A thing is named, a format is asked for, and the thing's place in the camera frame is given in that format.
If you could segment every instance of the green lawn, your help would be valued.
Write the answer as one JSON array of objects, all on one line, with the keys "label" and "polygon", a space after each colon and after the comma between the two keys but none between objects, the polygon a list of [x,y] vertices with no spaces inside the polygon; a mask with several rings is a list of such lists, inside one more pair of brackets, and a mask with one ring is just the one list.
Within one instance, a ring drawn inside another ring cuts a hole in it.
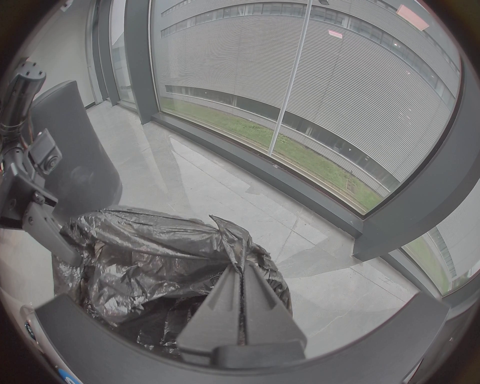
[{"label": "green lawn", "polygon": [[[161,106],[166,112],[223,129],[264,149],[268,149],[272,140],[271,129],[216,109],[167,97],[162,98]],[[349,196],[363,209],[362,213],[370,211],[382,200],[381,196],[348,171],[282,134],[278,135],[275,153],[339,191],[340,197]],[[353,185],[353,192],[347,190],[347,180]]]},{"label": "green lawn", "polygon": [[440,264],[441,261],[431,251],[428,244],[422,237],[419,237],[407,245],[403,249],[411,256],[413,260],[422,268],[428,277],[437,286],[442,295],[448,292],[448,276]]}]

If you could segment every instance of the cylindrical motor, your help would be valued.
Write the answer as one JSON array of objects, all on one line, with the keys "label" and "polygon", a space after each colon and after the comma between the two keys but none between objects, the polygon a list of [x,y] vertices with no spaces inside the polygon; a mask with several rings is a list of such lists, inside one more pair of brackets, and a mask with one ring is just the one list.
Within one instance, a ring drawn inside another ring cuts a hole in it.
[{"label": "cylindrical motor", "polygon": [[18,66],[10,81],[0,110],[0,134],[7,139],[17,137],[27,119],[34,96],[45,81],[36,63],[26,61]]}]

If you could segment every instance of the crumpled plastic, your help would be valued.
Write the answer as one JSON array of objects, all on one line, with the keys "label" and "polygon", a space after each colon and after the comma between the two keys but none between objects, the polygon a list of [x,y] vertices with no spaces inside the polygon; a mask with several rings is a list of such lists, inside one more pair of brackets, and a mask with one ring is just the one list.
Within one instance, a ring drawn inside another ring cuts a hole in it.
[{"label": "crumpled plastic", "polygon": [[229,264],[253,261],[292,313],[290,292],[268,252],[244,228],[210,216],[218,229],[139,208],[116,206],[72,218],[63,237],[79,267],[52,257],[55,294],[67,293],[127,339],[179,357],[176,336]]}]

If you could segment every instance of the white wall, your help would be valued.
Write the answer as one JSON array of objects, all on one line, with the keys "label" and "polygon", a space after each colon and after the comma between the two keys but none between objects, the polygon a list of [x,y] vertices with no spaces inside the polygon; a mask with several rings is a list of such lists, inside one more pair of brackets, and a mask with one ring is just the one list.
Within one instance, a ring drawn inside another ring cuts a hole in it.
[{"label": "white wall", "polygon": [[74,0],[66,12],[58,10],[27,48],[25,55],[47,73],[38,95],[67,80],[76,80],[84,106],[94,96],[85,54],[85,26],[90,0]]}]

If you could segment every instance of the gray floor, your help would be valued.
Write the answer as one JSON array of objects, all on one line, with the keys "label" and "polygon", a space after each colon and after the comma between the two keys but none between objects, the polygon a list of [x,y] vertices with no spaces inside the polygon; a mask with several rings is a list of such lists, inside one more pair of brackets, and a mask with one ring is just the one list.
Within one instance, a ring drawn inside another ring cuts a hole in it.
[{"label": "gray floor", "polygon": [[[417,289],[381,260],[352,258],[353,238],[237,166],[109,102],[88,116],[123,183],[121,204],[246,228],[266,248],[292,294],[294,319],[314,357],[354,341],[397,312]],[[48,251],[0,231],[4,301],[18,311],[53,296]]]}]

